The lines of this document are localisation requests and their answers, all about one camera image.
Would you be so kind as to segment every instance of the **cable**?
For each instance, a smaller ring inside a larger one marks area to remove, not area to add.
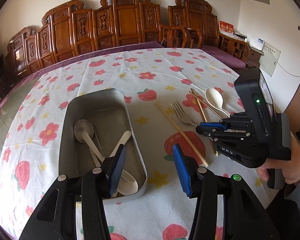
[[[300,76],[296,76],[296,75],[292,75],[291,73],[289,73],[288,71],[286,71],[278,62],[277,65],[280,66],[280,68],[282,68],[285,72],[287,72],[289,75],[293,76],[293,77],[300,77]]]

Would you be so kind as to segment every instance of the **human hand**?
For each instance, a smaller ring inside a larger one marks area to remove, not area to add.
[[[287,184],[298,184],[300,181],[300,145],[296,139],[291,136],[291,161],[267,159],[266,162],[257,169],[261,180],[267,182],[269,173],[267,169],[282,169]]]

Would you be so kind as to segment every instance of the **green led light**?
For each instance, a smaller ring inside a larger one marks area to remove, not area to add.
[[[232,178],[234,179],[234,180],[236,180],[236,181],[240,181],[242,178],[241,178],[241,176],[239,175],[239,174],[234,174],[233,176],[232,176]]]

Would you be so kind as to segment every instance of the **person's arm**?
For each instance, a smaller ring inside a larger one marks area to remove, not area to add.
[[[294,137],[291,138],[291,161],[267,159],[258,168],[258,175],[263,181],[268,181],[267,169],[270,168],[282,169],[285,182],[288,184],[285,188],[284,198],[296,202],[300,214],[300,145]]]

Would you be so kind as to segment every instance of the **screen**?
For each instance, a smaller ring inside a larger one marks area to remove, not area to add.
[[[267,83],[265,81],[265,78],[263,77],[261,72],[260,72],[259,87],[260,87],[263,97],[266,101],[270,117],[272,117],[273,113],[274,113],[273,101],[272,101],[272,97],[271,97],[270,91],[268,89]]]

